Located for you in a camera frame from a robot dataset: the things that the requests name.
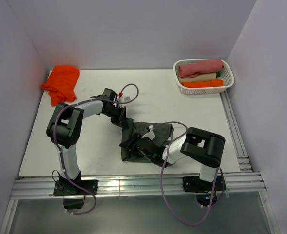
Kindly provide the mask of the dark grey t shirt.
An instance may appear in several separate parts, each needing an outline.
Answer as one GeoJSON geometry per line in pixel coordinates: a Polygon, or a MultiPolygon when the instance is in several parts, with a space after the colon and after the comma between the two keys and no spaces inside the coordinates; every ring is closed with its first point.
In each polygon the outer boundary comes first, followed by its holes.
{"type": "MultiPolygon", "coordinates": [[[[122,129],[122,139],[121,142],[131,139],[132,135],[139,133],[141,135],[146,134],[147,129],[150,125],[157,125],[157,123],[147,123],[147,122],[134,122],[132,118],[127,118],[128,129],[122,129]]],[[[172,124],[164,124],[157,127],[154,130],[155,138],[153,143],[159,147],[164,147],[168,142],[171,141],[171,136],[174,132],[172,124]]],[[[121,160],[123,162],[133,162],[133,163],[151,163],[149,159],[141,156],[137,152],[129,152],[125,148],[121,148],[121,160]]]]}

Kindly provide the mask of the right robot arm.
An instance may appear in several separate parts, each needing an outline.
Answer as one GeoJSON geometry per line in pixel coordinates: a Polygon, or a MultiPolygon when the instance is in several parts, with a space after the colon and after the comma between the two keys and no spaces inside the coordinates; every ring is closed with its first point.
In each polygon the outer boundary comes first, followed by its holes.
{"type": "Polygon", "coordinates": [[[190,193],[225,191],[226,183],[221,171],[225,138],[202,129],[190,127],[174,142],[165,140],[156,143],[159,133],[151,126],[144,133],[134,133],[120,143],[122,160],[131,162],[150,162],[159,167],[173,166],[177,161],[189,157],[199,163],[198,176],[183,177],[183,190],[190,193]]]}

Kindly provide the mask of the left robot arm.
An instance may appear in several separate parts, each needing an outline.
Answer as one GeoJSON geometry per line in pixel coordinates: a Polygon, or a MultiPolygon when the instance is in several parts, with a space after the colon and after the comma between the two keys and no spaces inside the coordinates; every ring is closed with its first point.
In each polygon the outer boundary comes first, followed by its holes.
{"type": "Polygon", "coordinates": [[[55,107],[46,134],[55,145],[60,162],[54,195],[82,195],[88,190],[96,194],[96,181],[83,181],[77,162],[76,144],[80,138],[83,120],[93,115],[106,115],[113,125],[128,129],[126,107],[131,99],[122,92],[106,88],[101,95],[77,104],[60,103],[55,107]]]}

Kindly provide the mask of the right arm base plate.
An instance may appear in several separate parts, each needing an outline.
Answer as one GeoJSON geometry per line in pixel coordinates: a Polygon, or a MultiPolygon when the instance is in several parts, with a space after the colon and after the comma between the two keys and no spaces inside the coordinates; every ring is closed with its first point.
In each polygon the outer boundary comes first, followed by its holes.
{"type": "MultiPolygon", "coordinates": [[[[196,201],[200,206],[209,206],[213,182],[200,180],[199,176],[185,176],[182,178],[182,189],[186,193],[194,193],[196,201]]],[[[226,183],[221,175],[217,176],[213,193],[212,206],[217,203],[218,198],[226,191],[226,183]]]]}

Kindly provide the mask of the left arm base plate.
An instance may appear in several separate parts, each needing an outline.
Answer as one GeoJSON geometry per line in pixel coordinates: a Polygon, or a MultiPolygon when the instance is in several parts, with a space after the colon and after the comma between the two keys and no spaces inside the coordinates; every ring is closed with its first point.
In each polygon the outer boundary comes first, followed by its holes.
{"type": "Polygon", "coordinates": [[[55,182],[53,196],[63,198],[63,207],[65,209],[80,210],[85,203],[86,196],[90,195],[86,190],[93,195],[97,194],[98,180],[82,180],[78,182],[78,185],[84,188],[84,190],[74,186],[67,180],[58,180],[55,182]]]}

